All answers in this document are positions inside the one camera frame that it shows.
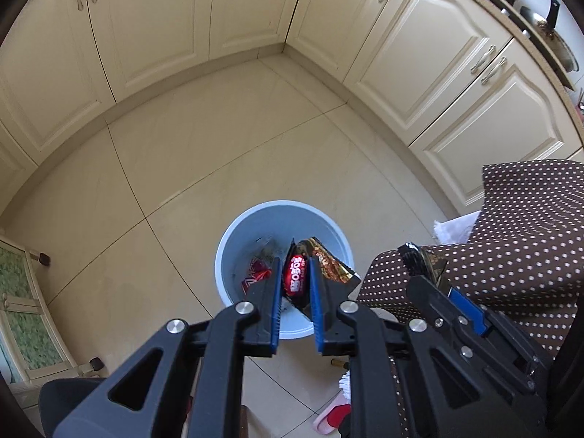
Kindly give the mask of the gold brown foil wrapper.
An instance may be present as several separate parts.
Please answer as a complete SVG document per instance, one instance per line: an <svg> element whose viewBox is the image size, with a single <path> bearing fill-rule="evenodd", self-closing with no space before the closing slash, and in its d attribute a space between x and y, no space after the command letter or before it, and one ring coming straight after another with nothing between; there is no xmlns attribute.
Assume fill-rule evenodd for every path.
<svg viewBox="0 0 584 438"><path fill-rule="evenodd" d="M318 260L322 276L342 283L352 292L361 282L356 271L335 257L317 237L312 236L297 243L297 252Z"/></svg>

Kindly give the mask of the red snack packet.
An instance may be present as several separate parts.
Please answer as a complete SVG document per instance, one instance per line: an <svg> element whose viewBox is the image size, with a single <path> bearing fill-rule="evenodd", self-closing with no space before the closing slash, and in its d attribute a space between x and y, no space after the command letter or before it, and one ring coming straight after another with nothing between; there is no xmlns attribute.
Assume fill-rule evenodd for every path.
<svg viewBox="0 0 584 438"><path fill-rule="evenodd" d="M306 279L306 259L302 254L292 255L285 266L283 287L287 297L301 297Z"/></svg>

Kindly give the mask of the magenta yellow snack wrapper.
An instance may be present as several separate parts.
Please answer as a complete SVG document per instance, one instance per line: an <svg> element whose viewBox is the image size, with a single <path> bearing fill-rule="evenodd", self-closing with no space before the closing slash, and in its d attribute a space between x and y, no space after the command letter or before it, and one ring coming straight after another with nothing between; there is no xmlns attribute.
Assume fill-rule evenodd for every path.
<svg viewBox="0 0 584 438"><path fill-rule="evenodd" d="M258 257L253 257L250 260L249 268L246 271L246 277L242 280L242 290L245 294L249 291L249 288L255 283L264 281L271 276L270 266L262 259Z"/></svg>

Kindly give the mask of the light blue trash bin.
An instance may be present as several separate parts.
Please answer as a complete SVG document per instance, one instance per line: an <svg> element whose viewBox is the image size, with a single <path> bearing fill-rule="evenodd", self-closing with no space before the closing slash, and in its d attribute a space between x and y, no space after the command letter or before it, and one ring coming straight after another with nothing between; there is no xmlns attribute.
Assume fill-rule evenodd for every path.
<svg viewBox="0 0 584 438"><path fill-rule="evenodd" d="M229 307L245 298L242 281L253 258L264 252L282 259L293 240L312 236L345 265L354 266L349 241L341 228L308 204L269 201L240 214L228 226L216 251L215 281L223 304Z"/></svg>

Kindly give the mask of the pink red slipper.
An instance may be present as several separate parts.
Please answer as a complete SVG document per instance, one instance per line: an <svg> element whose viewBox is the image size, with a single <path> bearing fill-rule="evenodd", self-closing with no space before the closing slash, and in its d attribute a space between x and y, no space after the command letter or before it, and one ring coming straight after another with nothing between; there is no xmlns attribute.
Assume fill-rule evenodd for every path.
<svg viewBox="0 0 584 438"><path fill-rule="evenodd" d="M321 435L330 435L338 431L339 426L350 413L350 399L347 399L343 392L339 392L313 421L312 427Z"/></svg>

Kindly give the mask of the brown polka dot tablecloth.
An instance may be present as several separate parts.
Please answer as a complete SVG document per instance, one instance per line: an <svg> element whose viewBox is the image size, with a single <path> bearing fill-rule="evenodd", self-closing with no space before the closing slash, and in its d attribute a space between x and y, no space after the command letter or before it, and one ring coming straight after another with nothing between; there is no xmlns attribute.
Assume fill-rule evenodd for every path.
<svg viewBox="0 0 584 438"><path fill-rule="evenodd" d="M583 433L583 166L521 161L483 169L468 239L430 247L442 280L513 319L552 355L550 432Z"/></svg>

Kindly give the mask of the steel wok with lid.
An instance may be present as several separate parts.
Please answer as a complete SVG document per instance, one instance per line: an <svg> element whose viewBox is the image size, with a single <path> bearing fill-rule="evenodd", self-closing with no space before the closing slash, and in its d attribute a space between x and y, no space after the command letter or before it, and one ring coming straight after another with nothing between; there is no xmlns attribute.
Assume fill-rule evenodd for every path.
<svg viewBox="0 0 584 438"><path fill-rule="evenodd" d="M552 53L558 58L566 72L579 70L579 63L569 45L556 32L556 23L559 15L560 3L550 0L546 17L542 17L527 6L520 7L520 14L545 41Z"/></svg>

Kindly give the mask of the cream base cabinets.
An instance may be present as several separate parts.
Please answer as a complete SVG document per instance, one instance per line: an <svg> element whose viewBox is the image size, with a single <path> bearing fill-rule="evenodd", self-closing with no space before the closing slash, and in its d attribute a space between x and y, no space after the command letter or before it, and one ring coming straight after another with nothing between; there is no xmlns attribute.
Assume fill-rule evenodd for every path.
<svg viewBox="0 0 584 438"><path fill-rule="evenodd" d="M412 149L459 212L480 164L566 158L583 126L537 37L488 0L6 0L1 204L172 84L290 46Z"/></svg>

